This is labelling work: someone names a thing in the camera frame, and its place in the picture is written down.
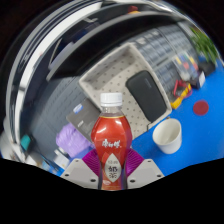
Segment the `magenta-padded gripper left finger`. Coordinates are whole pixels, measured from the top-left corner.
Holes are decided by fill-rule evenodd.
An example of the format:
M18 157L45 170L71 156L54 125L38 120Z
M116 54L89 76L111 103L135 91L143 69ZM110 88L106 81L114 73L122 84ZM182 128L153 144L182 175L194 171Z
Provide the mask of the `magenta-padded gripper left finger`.
M99 189L101 165L96 150L91 150L82 159L75 158L61 177L84 188Z

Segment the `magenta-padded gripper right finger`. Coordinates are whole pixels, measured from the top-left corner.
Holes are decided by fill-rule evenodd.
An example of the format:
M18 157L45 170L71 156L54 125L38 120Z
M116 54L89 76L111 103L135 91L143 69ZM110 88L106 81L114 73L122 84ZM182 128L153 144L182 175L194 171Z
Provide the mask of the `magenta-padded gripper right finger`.
M164 177L152 159L144 159L133 149L128 150L124 173L127 189L140 188Z

